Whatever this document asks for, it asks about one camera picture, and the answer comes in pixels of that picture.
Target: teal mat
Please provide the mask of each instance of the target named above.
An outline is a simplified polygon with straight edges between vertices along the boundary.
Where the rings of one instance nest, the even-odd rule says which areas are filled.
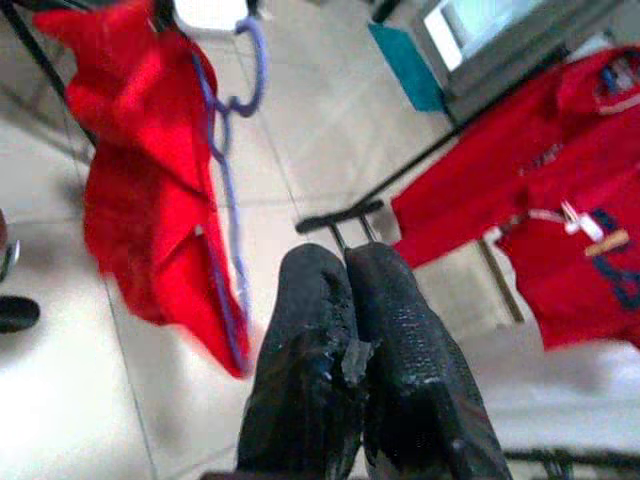
[[[420,112],[442,112],[442,92],[408,33],[370,24],[369,31],[395,73],[413,107]]]

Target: grout line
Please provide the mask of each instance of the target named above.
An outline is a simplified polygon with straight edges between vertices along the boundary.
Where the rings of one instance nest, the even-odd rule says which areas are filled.
[[[233,452],[235,449],[236,449],[236,444],[235,443],[233,445],[229,445],[228,447],[224,447],[220,451],[218,451],[218,452],[216,452],[216,453],[214,453],[212,455],[208,455],[207,457],[201,459],[200,461],[192,463],[188,467],[182,468],[177,473],[174,473],[170,477],[168,477],[166,479],[163,479],[163,480],[179,480],[180,478],[182,478],[183,476],[191,473],[192,471],[196,470],[197,468],[202,467],[207,463],[215,462],[216,460],[218,460],[218,459],[224,457],[225,455],[227,455],[229,452]]]
[[[82,223],[82,217],[68,217],[55,220],[19,220],[17,222],[7,222],[7,226],[65,225],[70,223]]]
[[[254,58],[253,53],[243,52],[238,48],[237,45],[236,45],[236,53],[238,54],[239,57],[241,57],[241,59],[244,58],[244,59],[253,60]],[[273,56],[270,56],[269,62],[275,65],[281,65],[284,67],[304,68],[306,70],[322,71],[322,68],[314,63],[288,62],[286,60],[281,60],[279,58],[274,59]]]
[[[240,54],[238,52],[238,46],[236,45],[235,42],[234,42],[234,47],[236,49],[236,60],[240,64],[240,69],[242,70],[242,73],[244,74],[245,80],[251,86],[251,85],[253,85],[252,80],[249,78],[249,73],[247,72],[247,67],[245,66],[244,62],[240,58]],[[267,92],[265,92],[265,95],[269,94],[268,93],[268,88],[269,88],[269,85],[267,84]],[[289,195],[289,200],[291,201],[291,203],[293,203],[295,205],[295,199],[294,199],[294,196],[293,196],[293,191],[292,191],[292,188],[291,188],[291,184],[290,184],[289,179],[287,177],[287,174],[286,174],[282,159],[280,158],[280,154],[278,152],[278,149],[276,148],[276,144],[275,144],[275,141],[273,139],[273,133],[271,131],[271,128],[269,127],[269,122],[267,121],[266,117],[263,114],[263,107],[261,107],[257,112],[257,121],[258,121],[258,125],[262,128],[262,130],[264,131],[265,136],[267,137],[267,142],[269,143],[269,147],[271,148],[271,152],[273,153],[273,157],[276,160],[276,164],[278,166],[278,171],[280,172],[280,176],[282,177],[282,180],[284,181],[284,185],[285,185],[285,187],[287,189],[287,193]]]
[[[111,320],[113,321],[113,325],[116,330],[116,337],[118,338],[118,345],[120,346],[120,354],[122,355],[122,362],[124,363],[125,373],[127,374],[127,381],[129,383],[129,390],[131,392],[131,397],[133,398],[133,404],[136,410],[136,415],[138,416],[138,423],[140,424],[140,432],[142,433],[142,440],[144,442],[144,447],[147,452],[147,457],[149,459],[149,465],[151,467],[151,477],[153,480],[158,480],[158,467],[153,461],[153,455],[151,454],[151,444],[149,442],[149,436],[147,435],[147,430],[144,425],[144,420],[142,418],[142,409],[140,408],[140,401],[138,400],[138,395],[136,394],[136,389],[133,386],[133,382],[131,381],[131,376],[129,375],[129,363],[127,362],[127,356],[124,352],[124,347],[122,346],[122,335],[120,332],[120,326],[118,321],[116,320],[116,313],[113,306],[113,300],[111,298],[111,293],[109,291],[109,286],[107,285],[107,281],[103,280],[102,285],[107,293],[107,299],[109,300],[109,309],[111,310]]]

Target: metal bar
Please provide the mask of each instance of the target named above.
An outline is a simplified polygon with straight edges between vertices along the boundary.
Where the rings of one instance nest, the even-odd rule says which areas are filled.
[[[333,235],[333,238],[338,244],[338,247],[340,247],[340,250],[344,252],[347,249],[347,244],[345,243],[344,238],[342,238],[342,234],[338,227],[332,223],[329,225],[329,230],[331,230],[331,235]]]
[[[49,58],[47,58],[47,55],[44,53],[37,40],[29,31],[29,28],[16,11],[15,7],[13,6],[12,0],[0,0],[0,10],[2,10],[2,13],[6,17],[7,21],[11,25],[11,28],[13,28],[13,31],[16,33],[22,44],[26,47],[42,72],[49,79],[53,90],[66,105],[66,87],[62,78],[60,78],[60,75],[56,71],[55,67],[51,64]],[[85,130],[84,128],[82,130],[84,131],[89,141],[95,146],[97,144],[95,135]]]
[[[514,450],[504,452],[507,460],[521,462],[559,462],[640,471],[640,455],[602,451],[570,452],[568,450]]]
[[[384,202],[382,200],[376,200],[375,202],[352,206],[345,210],[340,210],[328,215],[309,217],[296,225],[296,232],[309,233],[314,230],[327,228],[330,225],[336,225],[338,223],[346,222],[347,220],[353,220],[354,218],[359,218],[363,215],[373,213],[380,210],[382,207],[384,207]]]
[[[384,0],[373,14],[371,20],[376,23],[384,22],[393,13],[402,0]]]
[[[375,242],[376,237],[373,233],[371,225],[369,224],[369,220],[367,220],[367,217],[365,215],[361,215],[360,217],[358,217],[358,219],[360,220],[360,225],[362,225],[362,229],[364,230],[364,233],[367,236],[369,242]]]
[[[520,307],[518,307],[518,303],[513,296],[513,292],[509,288],[509,284],[504,279],[504,275],[502,275],[502,270],[500,270],[500,265],[498,265],[496,257],[494,257],[484,238],[478,240],[478,246],[480,247],[480,253],[484,257],[485,262],[487,262],[491,275],[493,275],[493,278],[496,281],[498,290],[502,295],[504,303],[507,305],[507,309],[509,309],[509,313],[511,314],[513,321],[516,323],[524,323],[524,315],[522,315]]]

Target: red shirt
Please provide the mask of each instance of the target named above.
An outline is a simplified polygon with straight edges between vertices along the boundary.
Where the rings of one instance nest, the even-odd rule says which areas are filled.
[[[601,208],[619,217],[632,248],[615,254],[613,267],[640,270],[633,247],[640,217],[630,205],[640,193],[640,108],[634,106],[640,86],[606,95],[601,81],[603,68],[630,51],[638,49],[605,51],[529,82],[395,198],[403,235],[395,247],[409,264],[417,267],[529,210],[557,211],[569,201],[579,212]],[[616,182],[625,185],[624,196],[615,194],[622,188]],[[562,224],[529,220],[501,242],[547,346],[619,336],[639,318],[585,257],[585,241],[582,233],[568,236]]]
[[[158,325],[184,326],[229,373],[244,376],[211,279],[209,245],[232,313],[241,319],[209,176],[207,116],[192,55],[199,56],[214,91],[215,73],[182,34],[153,31],[152,13],[152,0],[132,0],[91,13],[34,17],[41,31],[73,49],[78,73],[67,100],[78,121],[100,138],[85,193],[85,242],[133,313]],[[236,322],[234,337],[248,359],[245,322]]]

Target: clothes rack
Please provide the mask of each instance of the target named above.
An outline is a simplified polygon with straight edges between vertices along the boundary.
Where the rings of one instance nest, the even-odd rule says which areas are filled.
[[[300,234],[305,234],[316,230],[328,228],[333,235],[336,243],[340,246],[341,249],[344,249],[346,248],[346,244],[344,242],[344,239],[342,238],[342,235],[340,234],[339,224],[349,220],[358,219],[361,226],[363,227],[365,234],[367,235],[367,239],[371,241],[373,237],[373,230],[371,228],[371,225],[369,224],[367,215],[380,210],[384,206],[384,202],[377,198],[382,192],[387,190],[401,178],[405,177],[408,173],[412,172],[416,167],[429,159],[432,154],[436,153],[442,147],[449,144],[449,142],[451,142],[453,139],[464,133],[484,113],[489,111],[495,105],[508,97],[511,93],[516,91],[524,83],[528,82],[551,66],[563,61],[569,53],[569,50],[564,45],[557,48],[551,54],[549,54],[538,66],[525,74],[517,83],[503,92],[500,96],[493,99],[488,105],[483,107],[477,113],[473,114],[469,119],[457,125],[452,120],[453,128],[451,129],[451,131],[449,131],[449,133],[446,133],[441,138],[436,140],[433,144],[427,146],[422,152],[406,162],[403,167],[390,174],[386,179],[373,187],[369,192],[365,193],[349,207],[342,210],[329,212],[324,215],[304,218],[296,224],[296,231]],[[506,280],[504,279],[502,271],[500,270],[498,262],[491,252],[489,245],[484,239],[480,239],[479,247],[480,253],[484,258],[487,267],[489,268],[489,271],[494,278],[494,281],[496,282],[496,286],[498,287],[500,295],[514,322],[524,323],[524,315],[518,307],[515,296],[509,288]]]

